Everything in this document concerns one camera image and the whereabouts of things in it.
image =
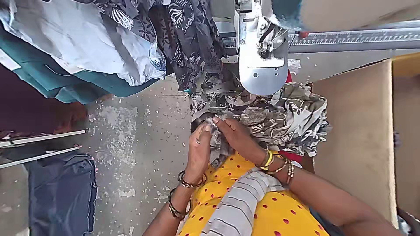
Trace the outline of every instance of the white fabric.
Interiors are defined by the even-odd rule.
[[[157,43],[121,26],[104,25],[93,4],[9,1],[10,12],[0,14],[5,29],[71,66],[116,73],[132,86],[165,77],[165,59]]]
[[[302,166],[292,161],[294,166]],[[236,181],[217,205],[200,236],[251,236],[257,203],[267,192],[285,188],[278,179],[252,168]]]

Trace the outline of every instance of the wooden board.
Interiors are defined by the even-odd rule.
[[[315,173],[397,227],[391,73],[388,59],[314,83],[333,126],[319,143]]]
[[[394,79],[394,128],[398,207],[420,219],[420,76]]]

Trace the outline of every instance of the hand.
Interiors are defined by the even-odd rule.
[[[211,127],[203,122],[189,137],[188,163],[184,181],[198,184],[207,170],[210,160]]]
[[[241,123],[229,118],[223,121],[219,117],[213,117],[213,122],[225,135],[230,146],[238,151],[241,156],[254,164],[261,164],[267,155],[267,151],[251,138]]]

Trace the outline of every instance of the teal fabric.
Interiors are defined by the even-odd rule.
[[[87,104],[109,93],[127,97],[158,81],[152,79],[139,86],[130,86],[116,74],[81,71],[70,75],[50,55],[8,33],[3,26],[0,27],[0,48],[22,67],[14,70],[20,79],[44,97],[63,103]]]

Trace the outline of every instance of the finger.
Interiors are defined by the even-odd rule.
[[[204,128],[206,127],[206,125],[208,125],[207,122],[203,122],[201,123],[197,129],[195,129],[195,131],[191,134],[190,136],[190,140],[199,140],[201,133],[203,132]]]
[[[207,124],[200,135],[200,145],[210,146],[211,125]]]
[[[222,131],[222,133],[227,139],[229,139],[232,136],[233,130],[225,121],[223,121],[219,117],[213,117],[213,122],[217,125],[220,131]]]
[[[239,127],[239,125],[241,125],[241,124],[240,124],[237,120],[230,119],[230,118],[227,118],[227,119],[225,120],[225,122],[226,122],[226,124],[228,124],[228,126],[230,126],[230,128],[231,128],[233,131],[237,130],[237,129],[238,129],[238,127]]]

